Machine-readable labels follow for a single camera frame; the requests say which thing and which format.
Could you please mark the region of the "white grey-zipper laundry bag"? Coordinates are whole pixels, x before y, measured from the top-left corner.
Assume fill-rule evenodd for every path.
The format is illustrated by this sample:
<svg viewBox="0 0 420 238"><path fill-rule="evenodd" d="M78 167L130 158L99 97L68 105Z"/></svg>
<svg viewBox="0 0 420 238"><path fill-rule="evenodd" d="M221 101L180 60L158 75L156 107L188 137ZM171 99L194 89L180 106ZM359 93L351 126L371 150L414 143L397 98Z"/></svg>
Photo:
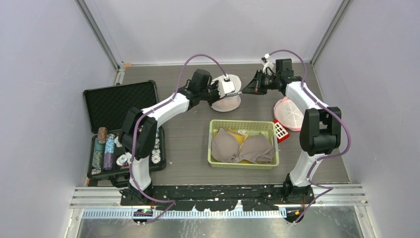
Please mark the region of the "white grey-zipper laundry bag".
<svg viewBox="0 0 420 238"><path fill-rule="evenodd" d="M230 80L233 81L235 91L227 94L223 99L214 102L210 107L218 112L230 112L237 109L241 104L240 91L242 82L239 76L235 74L228 75Z"/></svg>

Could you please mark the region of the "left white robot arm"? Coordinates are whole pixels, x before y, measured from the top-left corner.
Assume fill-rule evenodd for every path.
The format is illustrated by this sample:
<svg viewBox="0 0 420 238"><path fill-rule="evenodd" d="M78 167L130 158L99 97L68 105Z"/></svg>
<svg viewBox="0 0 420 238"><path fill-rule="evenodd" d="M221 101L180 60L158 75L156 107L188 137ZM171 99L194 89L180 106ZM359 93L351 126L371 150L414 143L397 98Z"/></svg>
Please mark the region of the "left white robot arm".
<svg viewBox="0 0 420 238"><path fill-rule="evenodd" d="M213 81L208 71L197 69L192 78L167 99L148 108L131 108L128 111L119 142L131 155L127 160L130 173L128 188L138 204L147 205L152 198L149 190L152 184L149 157L155 147L159 127L201 101L212 105L234 90L234 84L227 74Z"/></svg>

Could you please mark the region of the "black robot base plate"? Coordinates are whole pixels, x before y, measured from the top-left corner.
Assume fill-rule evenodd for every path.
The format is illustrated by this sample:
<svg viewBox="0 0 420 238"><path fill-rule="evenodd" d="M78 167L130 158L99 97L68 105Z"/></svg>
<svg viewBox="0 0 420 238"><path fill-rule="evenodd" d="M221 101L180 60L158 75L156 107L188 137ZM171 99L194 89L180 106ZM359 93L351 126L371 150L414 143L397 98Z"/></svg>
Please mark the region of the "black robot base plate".
<svg viewBox="0 0 420 238"><path fill-rule="evenodd" d="M232 211L237 205L244 211L274 211L279 205L304 209L315 197L309 186L287 189L279 184L153 185L146 189L146 195L131 187L119 192L123 206L146 205L158 211Z"/></svg>

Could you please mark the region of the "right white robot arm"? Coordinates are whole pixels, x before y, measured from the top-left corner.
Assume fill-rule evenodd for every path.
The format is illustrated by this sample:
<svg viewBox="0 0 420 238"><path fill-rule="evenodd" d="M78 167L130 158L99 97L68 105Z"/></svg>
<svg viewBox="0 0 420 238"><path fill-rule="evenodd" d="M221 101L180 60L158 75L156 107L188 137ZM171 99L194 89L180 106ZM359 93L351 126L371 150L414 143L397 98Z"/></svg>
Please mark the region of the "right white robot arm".
<svg viewBox="0 0 420 238"><path fill-rule="evenodd" d="M277 90L303 114L299 137L302 151L280 193L284 201L292 204L310 200L312 177L322 157L330 155L341 143L341 110L324 104L308 89L302 77L295 76L291 59L272 63L265 56L262 62L263 68L256 72L242 93L265 95L268 90Z"/></svg>

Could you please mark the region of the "white pink-zipper laundry bag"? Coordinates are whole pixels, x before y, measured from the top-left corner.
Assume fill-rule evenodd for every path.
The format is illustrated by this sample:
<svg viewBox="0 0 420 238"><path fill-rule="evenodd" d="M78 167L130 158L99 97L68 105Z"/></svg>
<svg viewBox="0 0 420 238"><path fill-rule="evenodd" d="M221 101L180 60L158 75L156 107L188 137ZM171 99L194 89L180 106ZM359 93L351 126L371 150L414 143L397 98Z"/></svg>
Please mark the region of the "white pink-zipper laundry bag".
<svg viewBox="0 0 420 238"><path fill-rule="evenodd" d="M301 130L304 115L289 98L279 100L273 108L273 114L283 127L292 131Z"/></svg>

